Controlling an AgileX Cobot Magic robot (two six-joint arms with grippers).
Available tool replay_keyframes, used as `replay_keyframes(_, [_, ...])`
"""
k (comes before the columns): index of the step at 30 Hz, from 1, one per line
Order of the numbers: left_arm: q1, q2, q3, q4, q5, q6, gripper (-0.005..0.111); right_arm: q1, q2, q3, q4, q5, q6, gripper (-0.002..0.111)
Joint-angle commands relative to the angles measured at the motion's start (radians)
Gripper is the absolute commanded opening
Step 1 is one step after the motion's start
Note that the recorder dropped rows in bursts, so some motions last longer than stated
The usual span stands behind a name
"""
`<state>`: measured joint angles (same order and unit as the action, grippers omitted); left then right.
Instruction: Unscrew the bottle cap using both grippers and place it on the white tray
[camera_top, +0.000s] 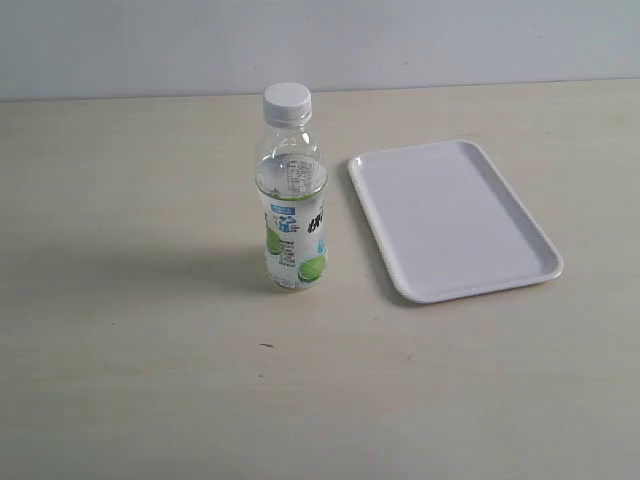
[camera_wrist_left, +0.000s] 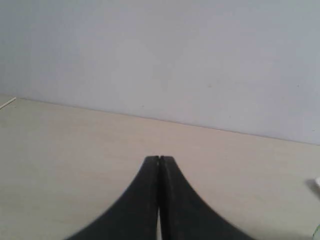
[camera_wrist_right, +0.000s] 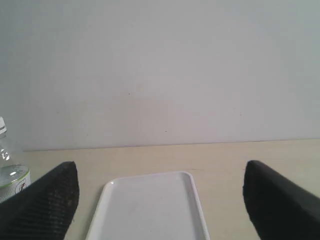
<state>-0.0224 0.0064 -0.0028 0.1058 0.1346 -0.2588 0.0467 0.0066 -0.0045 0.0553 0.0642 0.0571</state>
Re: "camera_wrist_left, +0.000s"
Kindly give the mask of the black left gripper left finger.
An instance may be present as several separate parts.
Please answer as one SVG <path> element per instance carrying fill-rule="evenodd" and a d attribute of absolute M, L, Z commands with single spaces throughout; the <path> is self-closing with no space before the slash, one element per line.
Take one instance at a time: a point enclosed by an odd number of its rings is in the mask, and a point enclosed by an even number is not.
<path fill-rule="evenodd" d="M 144 159 L 137 175 L 107 211 L 70 240 L 155 240 L 159 157 Z"/>

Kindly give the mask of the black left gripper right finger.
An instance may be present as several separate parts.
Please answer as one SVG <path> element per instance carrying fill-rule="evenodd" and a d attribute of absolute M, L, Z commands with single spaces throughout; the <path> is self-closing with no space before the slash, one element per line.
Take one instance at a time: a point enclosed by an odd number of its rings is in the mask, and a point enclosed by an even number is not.
<path fill-rule="evenodd" d="M 202 200 L 171 156 L 159 159 L 158 206 L 163 240 L 252 239 Z"/>

